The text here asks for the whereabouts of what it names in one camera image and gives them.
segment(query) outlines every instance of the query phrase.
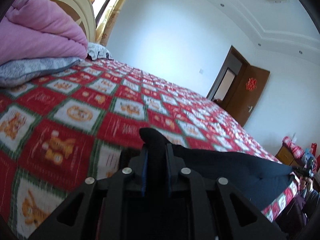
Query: red paper cutout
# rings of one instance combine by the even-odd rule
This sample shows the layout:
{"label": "red paper cutout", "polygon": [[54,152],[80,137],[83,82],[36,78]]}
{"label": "red paper cutout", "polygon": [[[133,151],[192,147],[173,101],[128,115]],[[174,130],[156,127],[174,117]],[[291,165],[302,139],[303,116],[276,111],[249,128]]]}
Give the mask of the red paper cutout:
{"label": "red paper cutout", "polygon": [[248,82],[246,83],[245,87],[249,91],[253,91],[257,88],[256,86],[257,80],[255,78],[249,78]]}

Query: metal bolt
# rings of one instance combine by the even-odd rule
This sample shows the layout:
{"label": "metal bolt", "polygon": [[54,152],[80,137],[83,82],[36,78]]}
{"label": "metal bolt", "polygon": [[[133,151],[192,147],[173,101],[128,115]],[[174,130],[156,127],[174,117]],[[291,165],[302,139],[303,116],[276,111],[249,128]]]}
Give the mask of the metal bolt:
{"label": "metal bolt", "polygon": [[188,175],[191,173],[191,170],[189,168],[182,168],[181,173],[184,175]]}
{"label": "metal bolt", "polygon": [[227,185],[228,184],[228,179],[224,178],[224,177],[221,177],[218,179],[218,182],[221,184],[221,185]]}
{"label": "metal bolt", "polygon": [[132,169],[129,167],[123,168],[122,169],[122,173],[123,174],[130,174],[132,172]]}
{"label": "metal bolt", "polygon": [[94,181],[95,181],[95,179],[94,179],[93,177],[87,177],[87,178],[84,180],[84,182],[85,182],[86,184],[88,184],[88,185],[93,184]]}

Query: folded pink quilt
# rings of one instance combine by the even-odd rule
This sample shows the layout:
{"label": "folded pink quilt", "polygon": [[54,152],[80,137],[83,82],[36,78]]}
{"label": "folded pink quilt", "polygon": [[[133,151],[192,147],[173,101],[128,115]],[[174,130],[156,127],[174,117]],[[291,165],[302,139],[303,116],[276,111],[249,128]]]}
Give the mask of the folded pink quilt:
{"label": "folded pink quilt", "polygon": [[22,58],[86,58],[87,47],[82,29],[50,0],[15,0],[0,22],[0,65]]}

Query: person's arm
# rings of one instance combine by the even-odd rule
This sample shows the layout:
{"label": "person's arm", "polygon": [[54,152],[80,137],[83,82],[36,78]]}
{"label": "person's arm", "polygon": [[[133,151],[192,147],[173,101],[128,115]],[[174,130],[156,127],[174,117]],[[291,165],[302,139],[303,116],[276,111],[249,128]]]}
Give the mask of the person's arm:
{"label": "person's arm", "polygon": [[306,196],[306,204],[304,205],[302,212],[306,214],[308,219],[311,218],[313,212],[316,210],[318,203],[320,202],[320,195],[313,189],[313,181],[311,179],[302,179],[300,184],[300,190],[308,187],[308,192]]}

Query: brown wooden door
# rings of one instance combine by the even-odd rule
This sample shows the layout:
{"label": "brown wooden door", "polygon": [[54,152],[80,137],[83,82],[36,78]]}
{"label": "brown wooden door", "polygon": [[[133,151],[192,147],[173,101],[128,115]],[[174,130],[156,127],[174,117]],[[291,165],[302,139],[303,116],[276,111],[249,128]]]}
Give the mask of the brown wooden door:
{"label": "brown wooden door", "polygon": [[224,109],[241,126],[244,126],[254,110],[269,75],[268,70],[249,65],[246,67],[243,76],[240,77],[239,85]]}

